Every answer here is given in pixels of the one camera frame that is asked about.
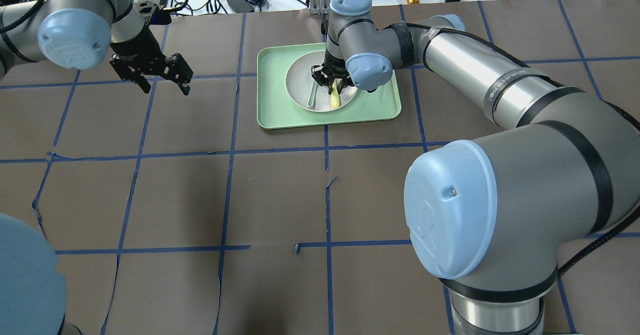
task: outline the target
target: light green rectangular tray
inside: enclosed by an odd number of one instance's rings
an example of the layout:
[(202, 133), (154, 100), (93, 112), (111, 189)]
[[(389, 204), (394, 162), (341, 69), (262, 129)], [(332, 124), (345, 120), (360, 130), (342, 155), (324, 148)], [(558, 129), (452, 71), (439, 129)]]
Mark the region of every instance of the light green rectangular tray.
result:
[(389, 120), (400, 114), (402, 105), (395, 72), (387, 84), (372, 93), (360, 91), (349, 104), (340, 109), (313, 112), (297, 105), (286, 89), (287, 71), (302, 55), (320, 50), (325, 50), (325, 43), (275, 46), (260, 51), (257, 89), (257, 119), (260, 126), (265, 129), (283, 129), (356, 123)]

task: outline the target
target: green tray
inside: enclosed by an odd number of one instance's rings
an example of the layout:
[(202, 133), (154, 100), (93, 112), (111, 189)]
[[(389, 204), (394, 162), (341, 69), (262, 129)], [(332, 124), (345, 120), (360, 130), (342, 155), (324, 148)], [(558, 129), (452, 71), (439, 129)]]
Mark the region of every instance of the green tray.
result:
[(275, 46), (258, 54), (257, 119), (265, 129), (389, 120), (402, 110), (396, 73), (372, 93), (359, 93), (344, 107), (328, 112), (308, 111), (297, 105), (285, 85), (287, 71), (302, 55), (325, 49), (325, 43)]

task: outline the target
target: round plate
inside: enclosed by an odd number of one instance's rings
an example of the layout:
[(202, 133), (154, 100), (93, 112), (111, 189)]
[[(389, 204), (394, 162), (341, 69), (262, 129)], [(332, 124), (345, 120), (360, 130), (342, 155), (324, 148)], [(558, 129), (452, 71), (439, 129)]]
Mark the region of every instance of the round plate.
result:
[(295, 104), (310, 112), (333, 112), (347, 105), (358, 94), (358, 87), (346, 86), (340, 93), (340, 106), (331, 107), (329, 89), (318, 86), (315, 90), (315, 106), (309, 106), (311, 89), (316, 82), (311, 77), (311, 66), (318, 66), (325, 61), (325, 51), (313, 51), (298, 57), (286, 71), (286, 92)]

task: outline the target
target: robotic arm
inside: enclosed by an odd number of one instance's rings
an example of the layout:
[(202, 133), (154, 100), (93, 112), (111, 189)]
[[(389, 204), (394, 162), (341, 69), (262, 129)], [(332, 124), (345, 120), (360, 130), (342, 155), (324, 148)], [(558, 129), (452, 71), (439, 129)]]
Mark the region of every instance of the robotic arm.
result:
[(170, 80), (188, 95), (193, 71), (180, 54), (160, 50), (132, 0), (37, 0), (0, 7), (0, 79), (13, 66), (50, 59), (73, 69), (98, 66), (108, 50), (122, 80), (148, 93), (144, 75)]
[(331, 0), (324, 63), (311, 76), (374, 91), (421, 62), (506, 130), (416, 159), (406, 222), (423, 266), (450, 289), (462, 333), (541, 334), (558, 246), (638, 203), (637, 133), (596, 96), (461, 32), (457, 16), (377, 30), (370, 9), (371, 0)]

